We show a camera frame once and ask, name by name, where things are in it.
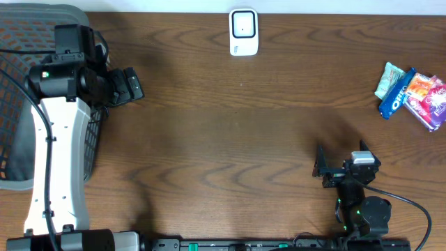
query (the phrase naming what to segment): snack package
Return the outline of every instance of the snack package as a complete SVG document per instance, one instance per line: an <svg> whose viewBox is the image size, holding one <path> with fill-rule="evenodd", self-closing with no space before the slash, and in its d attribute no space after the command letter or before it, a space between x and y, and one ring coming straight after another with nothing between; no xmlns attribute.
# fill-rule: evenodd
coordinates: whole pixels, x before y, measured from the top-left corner
<svg viewBox="0 0 446 251"><path fill-rule="evenodd" d="M379 105L379 112L384 119L389 119L390 116L406 102L407 95L404 91L407 89L409 82L416 72L416 69L411 68L409 72L387 92L383 101Z"/></svg>
<svg viewBox="0 0 446 251"><path fill-rule="evenodd" d="M446 84L436 76L431 79L431 90L423 101L409 97L404 104L430 132L439 129L446 121Z"/></svg>
<svg viewBox="0 0 446 251"><path fill-rule="evenodd" d="M406 73L387 62L384 67L384 73L379 81L378 88L375 91L375 95L383 99L385 94L400 80Z"/></svg>
<svg viewBox="0 0 446 251"><path fill-rule="evenodd" d="M431 89L433 81L419 73L416 73L415 76L409 83L405 94L409 97L413 97L418 99L419 101L423 101L423 99L427 96L427 93Z"/></svg>

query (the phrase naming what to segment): wooden table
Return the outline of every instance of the wooden table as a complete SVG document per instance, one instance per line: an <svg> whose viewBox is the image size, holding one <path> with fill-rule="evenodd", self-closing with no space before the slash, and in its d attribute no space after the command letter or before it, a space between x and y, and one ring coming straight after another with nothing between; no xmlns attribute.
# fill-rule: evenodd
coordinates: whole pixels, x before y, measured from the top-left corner
<svg viewBox="0 0 446 251"><path fill-rule="evenodd" d="M374 91L387 61L446 79L446 17L260 15L259 53L234 57L228 15L88 16L111 62L134 66L146 94L103 123L85 189L92 229L328 235L339 228L337 194L312 178L316 144L340 166L364 139L383 163L372 185L425 206L425 250L445 249L446 128L429 133L406 109L385 121ZM22 235L31 191L0 198L4 248ZM387 236L416 248L426 218L389 200Z"/></svg>

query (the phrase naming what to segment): white wall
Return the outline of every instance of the white wall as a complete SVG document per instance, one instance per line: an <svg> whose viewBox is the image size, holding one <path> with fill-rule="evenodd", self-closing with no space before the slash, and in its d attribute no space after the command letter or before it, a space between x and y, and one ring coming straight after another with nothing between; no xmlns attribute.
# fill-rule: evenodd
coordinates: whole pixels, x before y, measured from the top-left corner
<svg viewBox="0 0 446 251"><path fill-rule="evenodd" d="M5 3L72 4L84 11L446 15L446 0L0 0Z"/></svg>

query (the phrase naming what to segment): white plug-in device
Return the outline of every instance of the white plug-in device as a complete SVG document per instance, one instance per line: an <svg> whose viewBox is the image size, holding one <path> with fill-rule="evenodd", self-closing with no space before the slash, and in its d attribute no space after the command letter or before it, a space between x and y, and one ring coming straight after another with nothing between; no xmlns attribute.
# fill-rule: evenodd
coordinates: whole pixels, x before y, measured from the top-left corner
<svg viewBox="0 0 446 251"><path fill-rule="evenodd" d="M229 51L233 56L251 56L259 50L257 12L250 8L229 13Z"/></svg>

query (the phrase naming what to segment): oreo package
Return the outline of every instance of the oreo package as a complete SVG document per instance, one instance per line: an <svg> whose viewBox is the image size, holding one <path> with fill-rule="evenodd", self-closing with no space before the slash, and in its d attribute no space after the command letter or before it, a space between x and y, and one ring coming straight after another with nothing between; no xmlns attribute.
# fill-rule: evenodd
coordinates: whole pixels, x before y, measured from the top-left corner
<svg viewBox="0 0 446 251"><path fill-rule="evenodd" d="M379 105L379 112L384 119L389 119L403 104L407 101L407 95L404 91L409 82L417 73L416 69L411 68L402 79L400 79L385 95Z"/></svg>

